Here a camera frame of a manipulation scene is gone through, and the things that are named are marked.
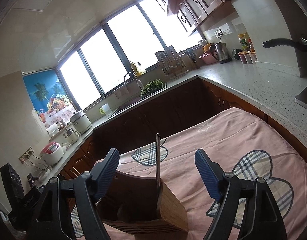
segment green vegetable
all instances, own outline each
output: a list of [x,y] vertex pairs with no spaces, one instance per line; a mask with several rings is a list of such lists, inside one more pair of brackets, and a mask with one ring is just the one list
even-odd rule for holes
[[162,89],[164,87],[162,81],[154,80],[150,81],[148,84],[144,86],[144,88],[141,91],[141,98],[146,98],[147,96],[151,95],[152,93],[155,93]]

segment blue gripper pad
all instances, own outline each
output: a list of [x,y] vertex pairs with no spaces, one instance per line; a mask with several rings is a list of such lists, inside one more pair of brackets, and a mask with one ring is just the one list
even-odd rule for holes
[[93,195],[96,201],[106,195],[111,181],[116,173],[119,160],[119,151],[115,148],[111,148],[104,160],[100,163],[97,163],[92,168],[92,180],[97,182],[97,191]]
[[223,180],[223,170],[218,163],[214,163],[210,160],[203,149],[196,151],[194,160],[210,197],[214,198],[219,203],[223,197],[218,187],[219,182]]

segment upper cabinet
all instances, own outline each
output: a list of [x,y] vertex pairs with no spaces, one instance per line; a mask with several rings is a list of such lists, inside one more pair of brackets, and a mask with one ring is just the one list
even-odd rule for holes
[[163,0],[168,15],[177,14],[189,34],[198,28],[208,30],[224,17],[235,12],[230,0]]

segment faucet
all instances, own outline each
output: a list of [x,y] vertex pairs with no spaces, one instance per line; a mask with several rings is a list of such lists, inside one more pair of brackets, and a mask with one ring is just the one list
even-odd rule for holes
[[138,87],[140,88],[140,90],[143,89],[143,84],[142,82],[137,78],[137,76],[135,75],[135,73],[132,73],[132,72],[128,72],[127,74],[125,74],[125,76],[123,77],[123,82],[125,83],[125,85],[127,85],[127,82],[126,82],[126,76],[127,75],[133,75],[135,77],[135,79],[137,80],[137,85]]

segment yellow bottle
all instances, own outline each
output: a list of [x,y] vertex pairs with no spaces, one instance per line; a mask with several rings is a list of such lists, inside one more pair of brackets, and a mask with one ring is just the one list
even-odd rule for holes
[[141,71],[139,71],[136,63],[130,62],[130,66],[137,77],[139,77],[142,74]]

